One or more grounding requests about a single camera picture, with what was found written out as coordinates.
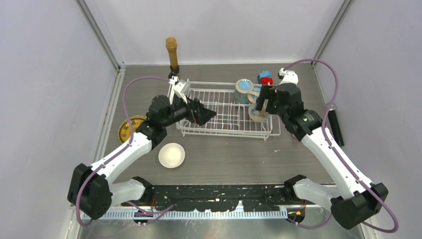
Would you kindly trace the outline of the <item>large yellow woven plate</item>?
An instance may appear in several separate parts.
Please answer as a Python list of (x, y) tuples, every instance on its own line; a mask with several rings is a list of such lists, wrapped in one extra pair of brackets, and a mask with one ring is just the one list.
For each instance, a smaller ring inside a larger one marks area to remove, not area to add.
[(134, 131), (147, 119), (147, 116), (144, 115), (134, 115), (129, 118), (129, 120), (125, 119), (123, 123), (118, 128), (118, 140), (120, 143), (126, 142), (130, 138), (130, 125)]

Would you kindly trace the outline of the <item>white floral bowl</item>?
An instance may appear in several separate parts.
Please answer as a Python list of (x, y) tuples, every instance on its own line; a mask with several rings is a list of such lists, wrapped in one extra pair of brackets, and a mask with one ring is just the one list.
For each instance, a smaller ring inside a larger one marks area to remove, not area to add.
[(168, 143), (164, 145), (158, 154), (159, 162), (166, 168), (179, 167), (185, 160), (184, 148), (178, 143)]

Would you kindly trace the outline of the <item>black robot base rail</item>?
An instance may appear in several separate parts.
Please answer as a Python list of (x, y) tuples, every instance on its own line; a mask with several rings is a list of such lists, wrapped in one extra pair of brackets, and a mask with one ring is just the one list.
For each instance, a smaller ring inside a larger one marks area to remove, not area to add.
[(246, 212), (274, 212), (286, 206), (288, 217), (298, 221), (305, 217), (310, 205), (294, 199), (276, 184), (150, 185), (132, 203), (160, 211), (170, 207), (178, 212), (232, 212), (238, 204)]

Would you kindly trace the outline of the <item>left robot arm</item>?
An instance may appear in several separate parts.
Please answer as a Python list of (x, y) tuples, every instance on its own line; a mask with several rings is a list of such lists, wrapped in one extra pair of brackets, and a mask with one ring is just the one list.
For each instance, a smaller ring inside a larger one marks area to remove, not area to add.
[(199, 126), (217, 113), (198, 99), (156, 96), (149, 106), (147, 119), (130, 138), (103, 159), (87, 166), (79, 164), (73, 172), (68, 201), (90, 219), (101, 218), (111, 206), (135, 201), (141, 206), (152, 202), (152, 186), (140, 177), (116, 183), (117, 177), (141, 156), (151, 152), (167, 136), (166, 128), (181, 120)]

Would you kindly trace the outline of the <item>cream green ceramic mug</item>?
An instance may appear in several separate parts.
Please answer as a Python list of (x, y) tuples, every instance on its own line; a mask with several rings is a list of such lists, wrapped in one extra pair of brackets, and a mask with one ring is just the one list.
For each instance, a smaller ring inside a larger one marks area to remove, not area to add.
[(252, 91), (250, 93), (247, 94), (248, 99), (251, 102), (251, 106), (248, 108), (248, 114), (251, 120), (255, 121), (255, 122), (264, 122), (267, 121), (268, 118), (270, 117), (270, 114), (266, 112), (266, 107), (268, 104), (268, 100), (264, 100), (263, 103), (263, 107), (262, 110), (257, 110), (256, 109), (256, 101), (259, 97), (259, 92), (256, 91)]

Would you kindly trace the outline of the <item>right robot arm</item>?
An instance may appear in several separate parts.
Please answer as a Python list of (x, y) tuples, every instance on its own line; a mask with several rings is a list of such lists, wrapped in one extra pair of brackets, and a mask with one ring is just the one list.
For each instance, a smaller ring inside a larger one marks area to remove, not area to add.
[(351, 163), (322, 125), (318, 113), (305, 109), (296, 84), (262, 86), (256, 109), (279, 116), (286, 130), (316, 156), (336, 185), (327, 187), (303, 175), (295, 176), (285, 181), (284, 198), (288, 203), (306, 200), (319, 205), (345, 229), (380, 212), (388, 189), (383, 183), (374, 184)]

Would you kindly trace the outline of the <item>blue ceramic mug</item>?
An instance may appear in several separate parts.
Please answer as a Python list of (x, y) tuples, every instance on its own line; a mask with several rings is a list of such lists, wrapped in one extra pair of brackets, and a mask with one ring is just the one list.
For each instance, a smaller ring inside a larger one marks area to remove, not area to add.
[(260, 95), (261, 88), (253, 84), (251, 80), (240, 79), (235, 84), (234, 103), (252, 104)]

